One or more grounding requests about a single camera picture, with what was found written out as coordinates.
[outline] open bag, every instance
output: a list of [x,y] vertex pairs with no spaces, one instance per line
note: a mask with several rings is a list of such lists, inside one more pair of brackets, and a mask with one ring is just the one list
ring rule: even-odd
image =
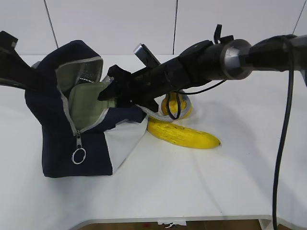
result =
[[112,175],[145,133],[147,119],[140,108],[97,100],[107,87],[99,82],[102,65],[82,41],[58,48],[35,65],[46,78],[44,89],[25,90],[25,100],[42,125],[45,176]]

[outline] grey bag panel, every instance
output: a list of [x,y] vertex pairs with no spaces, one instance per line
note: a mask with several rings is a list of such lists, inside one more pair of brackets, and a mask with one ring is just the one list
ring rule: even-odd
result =
[[101,78],[102,67],[101,57],[66,63],[56,70],[59,88],[64,93],[80,81],[98,82]]
[[76,85],[69,95],[69,113],[77,130],[94,126],[104,118],[104,112],[115,107],[115,99],[97,100],[109,82],[83,83]]

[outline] plastic banana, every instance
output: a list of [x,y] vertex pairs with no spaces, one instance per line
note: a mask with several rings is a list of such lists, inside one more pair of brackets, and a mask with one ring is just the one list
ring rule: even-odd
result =
[[[166,102],[168,95],[165,96],[161,103],[161,110],[164,115],[167,115]],[[179,96],[181,102],[181,109],[186,107],[186,102]],[[172,113],[178,110],[176,93],[170,93],[169,108]],[[155,137],[168,141],[172,144],[195,148],[195,149],[211,149],[219,146],[221,143],[218,138],[210,133],[201,132],[195,129],[178,126],[169,122],[156,120],[152,117],[149,118],[147,130]]]
[[[167,98],[168,98],[168,95],[166,94],[165,98],[162,100],[162,103],[161,103],[161,110],[164,115],[168,115],[167,109],[166,109]],[[182,100],[181,95],[179,95],[179,98],[180,98],[181,109],[184,110],[187,106],[187,103],[186,101]],[[175,92],[170,93],[169,110],[172,112],[172,114],[178,111],[178,105],[177,105]],[[187,112],[187,114],[183,118],[189,116],[191,112],[192,112],[192,107],[190,108],[190,110]]]

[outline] silver ring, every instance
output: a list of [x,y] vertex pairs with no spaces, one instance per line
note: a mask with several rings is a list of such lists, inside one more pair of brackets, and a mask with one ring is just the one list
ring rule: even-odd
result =
[[[83,155],[82,161],[76,162],[74,158],[75,158],[76,152],[79,151],[79,150],[82,150],[82,151],[84,152],[84,155]],[[84,148],[76,149],[76,151],[73,152],[73,154],[72,154],[72,156],[71,156],[71,160],[72,160],[72,162],[73,162],[74,164],[81,164],[81,163],[85,160],[85,158],[86,158],[86,151],[85,151]]]

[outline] white wall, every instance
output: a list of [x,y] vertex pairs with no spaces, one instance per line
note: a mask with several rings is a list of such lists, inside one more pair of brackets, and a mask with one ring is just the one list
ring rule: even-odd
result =
[[[46,0],[59,46],[81,39],[101,55],[132,54],[145,43],[155,54],[175,54],[205,39],[217,23],[222,35],[252,44],[292,33],[305,0]],[[295,33],[307,34],[307,7]],[[0,30],[19,39],[19,54],[56,48],[44,0],[1,0]]]
[[175,53],[212,40],[216,24],[222,36],[252,45],[274,35],[291,34],[305,0],[178,0]]
[[307,4],[305,4],[301,17],[297,23],[295,35],[307,35]]
[[19,39],[19,54],[47,54],[56,48],[43,0],[0,2],[0,31]]

